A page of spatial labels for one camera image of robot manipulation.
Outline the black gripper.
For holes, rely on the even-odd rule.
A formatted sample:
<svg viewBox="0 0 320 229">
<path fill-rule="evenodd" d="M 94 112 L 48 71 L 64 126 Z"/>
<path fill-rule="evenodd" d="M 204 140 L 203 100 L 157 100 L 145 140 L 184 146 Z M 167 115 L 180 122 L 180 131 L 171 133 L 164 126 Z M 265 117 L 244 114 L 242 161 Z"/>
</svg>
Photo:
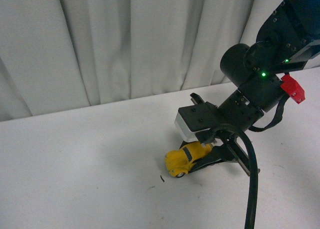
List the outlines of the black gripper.
<svg viewBox="0 0 320 229">
<path fill-rule="evenodd" d="M 196 93 L 192 93 L 190 96 L 194 105 L 205 103 Z M 252 145 L 243 130 L 232 124 L 226 123 L 223 119 L 223 123 L 210 128 L 209 130 L 197 132 L 196 137 L 202 146 L 212 144 L 216 138 L 222 140 L 222 145 L 214 146 L 206 156 L 201 159 L 197 159 L 188 172 L 189 174 L 215 164 L 223 162 L 237 162 L 248 176 L 253 175 L 251 157 L 246 154 L 237 143 L 237 138 L 240 138 L 247 150 L 249 150 L 249 146 Z M 200 144 L 198 141 L 183 141 L 179 149 L 186 148 L 191 154 L 195 154 L 200 150 Z"/>
</svg>

